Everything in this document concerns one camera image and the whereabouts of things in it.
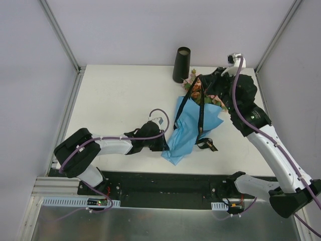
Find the pink orange flower bunch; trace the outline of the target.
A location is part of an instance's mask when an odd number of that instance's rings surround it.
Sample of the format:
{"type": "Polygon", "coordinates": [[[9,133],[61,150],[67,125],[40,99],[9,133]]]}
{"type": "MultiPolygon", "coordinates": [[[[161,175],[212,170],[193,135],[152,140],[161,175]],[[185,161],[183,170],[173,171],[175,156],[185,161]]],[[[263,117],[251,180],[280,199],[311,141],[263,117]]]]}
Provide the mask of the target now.
{"type": "MultiPolygon", "coordinates": [[[[197,71],[196,69],[192,69],[189,78],[183,80],[182,87],[188,92],[191,89],[191,98],[196,104],[201,103],[201,82],[198,79],[196,84],[192,86],[194,80],[197,77],[197,71]]],[[[221,99],[217,95],[204,95],[205,103],[213,104],[216,106],[221,107],[222,111],[227,112],[227,108],[225,107],[224,103],[221,101],[221,99]]]]}

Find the blue wrapping paper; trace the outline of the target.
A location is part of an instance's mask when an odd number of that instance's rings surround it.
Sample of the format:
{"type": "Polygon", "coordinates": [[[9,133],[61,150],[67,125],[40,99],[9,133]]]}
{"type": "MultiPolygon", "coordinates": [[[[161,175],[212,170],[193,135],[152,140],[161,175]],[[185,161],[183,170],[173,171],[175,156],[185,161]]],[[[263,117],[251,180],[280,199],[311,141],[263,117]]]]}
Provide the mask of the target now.
{"type": "Polygon", "coordinates": [[[213,104],[205,104],[204,107],[204,124],[203,132],[198,137],[198,122],[200,106],[193,100],[188,99],[183,111],[175,121],[174,131],[168,140],[168,151],[162,152],[162,157],[173,165],[189,155],[193,151],[193,147],[197,145],[200,149],[210,149],[217,151],[213,144],[213,140],[207,137],[211,130],[218,127],[223,120],[219,118],[222,108],[213,104]]]}

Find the black gold-lettered ribbon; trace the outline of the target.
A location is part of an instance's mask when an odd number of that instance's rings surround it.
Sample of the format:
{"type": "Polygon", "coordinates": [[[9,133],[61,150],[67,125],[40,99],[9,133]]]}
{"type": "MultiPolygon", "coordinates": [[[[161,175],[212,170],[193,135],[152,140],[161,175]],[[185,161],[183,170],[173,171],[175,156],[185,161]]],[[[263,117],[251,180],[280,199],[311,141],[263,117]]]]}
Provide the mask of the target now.
{"type": "MultiPolygon", "coordinates": [[[[184,98],[178,108],[176,118],[174,121],[174,130],[176,130],[178,128],[178,119],[181,116],[188,99],[191,98],[192,89],[195,86],[195,84],[198,82],[200,76],[201,75],[196,76],[195,80],[191,84],[191,87],[187,91],[186,95],[184,96],[184,98]]],[[[205,133],[205,131],[204,131],[205,92],[202,87],[201,81],[200,81],[200,84],[201,84],[201,103],[200,103],[200,107],[199,107],[198,135],[196,138],[196,145],[200,149],[210,149],[212,152],[215,152],[215,151],[218,151],[218,149],[214,146],[213,141],[210,138],[201,138],[201,135],[205,133]]]]}

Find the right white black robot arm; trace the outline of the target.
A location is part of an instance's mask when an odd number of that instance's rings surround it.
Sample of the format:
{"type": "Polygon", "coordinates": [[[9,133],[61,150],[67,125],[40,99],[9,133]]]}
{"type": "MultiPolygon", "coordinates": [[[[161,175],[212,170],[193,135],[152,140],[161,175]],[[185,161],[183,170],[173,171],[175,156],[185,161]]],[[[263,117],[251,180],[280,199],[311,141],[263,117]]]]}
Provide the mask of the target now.
{"type": "Polygon", "coordinates": [[[226,193],[231,198],[241,194],[268,201],[281,217],[288,218],[320,194],[320,180],[312,179],[297,164],[279,139],[270,118],[254,101],[257,87],[251,76],[230,76],[225,68],[200,75],[206,94],[216,95],[228,110],[233,126],[260,152],[276,177],[265,181],[244,172],[227,179],[226,193]]]}

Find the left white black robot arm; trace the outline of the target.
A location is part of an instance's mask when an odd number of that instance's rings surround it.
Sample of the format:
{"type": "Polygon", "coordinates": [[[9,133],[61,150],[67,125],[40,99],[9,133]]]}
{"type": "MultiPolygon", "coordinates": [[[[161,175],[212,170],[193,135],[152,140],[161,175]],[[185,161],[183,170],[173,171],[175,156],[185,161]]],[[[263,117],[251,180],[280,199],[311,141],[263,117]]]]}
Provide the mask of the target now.
{"type": "Polygon", "coordinates": [[[94,195],[101,195],[105,192],[106,183],[101,171],[91,164],[96,156],[133,155],[144,148],[153,152],[168,150],[162,123],[163,119],[156,117],[134,131],[106,139],[81,128],[54,149],[61,173],[68,178],[77,177],[89,184],[88,188],[94,195]]]}

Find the black tapered vase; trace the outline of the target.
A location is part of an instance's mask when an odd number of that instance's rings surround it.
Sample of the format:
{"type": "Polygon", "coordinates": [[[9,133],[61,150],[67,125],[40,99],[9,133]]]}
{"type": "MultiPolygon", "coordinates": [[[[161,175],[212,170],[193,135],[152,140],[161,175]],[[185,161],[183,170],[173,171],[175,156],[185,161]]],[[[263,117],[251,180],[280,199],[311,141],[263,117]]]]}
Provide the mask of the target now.
{"type": "Polygon", "coordinates": [[[189,77],[191,50],[188,47],[179,47],[177,49],[174,69],[173,81],[183,83],[189,77]]]}

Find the left aluminium frame post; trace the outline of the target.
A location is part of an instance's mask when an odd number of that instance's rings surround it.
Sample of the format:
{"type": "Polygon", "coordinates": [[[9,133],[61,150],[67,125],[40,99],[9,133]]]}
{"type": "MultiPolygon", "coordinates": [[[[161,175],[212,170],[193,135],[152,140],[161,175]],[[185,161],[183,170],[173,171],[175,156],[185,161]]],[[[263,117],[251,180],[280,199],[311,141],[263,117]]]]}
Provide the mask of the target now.
{"type": "Polygon", "coordinates": [[[48,3],[46,0],[39,0],[38,3],[40,4],[46,18],[48,19],[49,24],[51,25],[62,49],[64,50],[67,58],[69,59],[70,63],[72,64],[73,68],[77,73],[80,72],[81,67],[78,64],[78,61],[76,60],[75,55],[73,54],[70,45],[68,44],[67,39],[65,38],[61,27],[59,26],[59,23],[48,3]]]}

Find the aluminium frame post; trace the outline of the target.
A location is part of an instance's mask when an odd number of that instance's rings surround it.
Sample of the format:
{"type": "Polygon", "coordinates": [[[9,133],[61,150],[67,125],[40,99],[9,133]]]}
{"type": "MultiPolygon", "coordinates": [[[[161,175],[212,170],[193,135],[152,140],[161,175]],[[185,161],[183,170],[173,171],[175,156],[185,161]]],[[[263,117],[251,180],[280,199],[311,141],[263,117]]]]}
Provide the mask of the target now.
{"type": "Polygon", "coordinates": [[[67,39],[65,38],[61,27],[59,26],[59,23],[48,3],[46,0],[39,0],[38,3],[40,4],[46,18],[48,19],[49,24],[51,25],[62,49],[64,50],[67,58],[69,59],[70,63],[72,64],[73,68],[77,73],[80,72],[81,67],[78,64],[78,61],[76,60],[75,55],[73,54],[70,45],[68,44],[67,39]]]}
{"type": "Polygon", "coordinates": [[[278,41],[282,37],[283,33],[287,29],[288,25],[294,18],[295,14],[299,10],[300,6],[304,3],[304,0],[294,0],[293,3],[291,4],[289,10],[287,11],[285,17],[281,21],[279,27],[277,28],[275,34],[273,35],[271,41],[269,42],[267,48],[265,49],[262,57],[260,58],[258,64],[254,68],[255,74],[258,74],[259,71],[262,69],[263,65],[267,61],[268,57],[272,53],[273,49],[276,47],[278,41]]]}

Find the right aluminium frame post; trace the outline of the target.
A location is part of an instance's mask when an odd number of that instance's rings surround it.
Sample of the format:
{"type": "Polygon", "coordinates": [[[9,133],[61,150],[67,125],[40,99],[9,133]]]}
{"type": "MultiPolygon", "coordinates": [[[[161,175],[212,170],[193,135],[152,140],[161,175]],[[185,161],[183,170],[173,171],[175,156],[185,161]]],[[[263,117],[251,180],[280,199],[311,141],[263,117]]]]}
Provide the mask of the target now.
{"type": "Polygon", "coordinates": [[[300,6],[304,3],[304,0],[294,0],[293,3],[291,4],[289,10],[287,11],[285,17],[281,21],[279,27],[277,28],[275,34],[273,35],[271,41],[269,42],[267,48],[265,49],[262,57],[260,58],[258,64],[254,68],[255,74],[258,74],[259,71],[262,69],[263,65],[267,61],[268,57],[272,53],[273,49],[276,47],[278,41],[282,37],[283,33],[287,29],[288,25],[294,18],[295,14],[299,10],[300,6]]]}

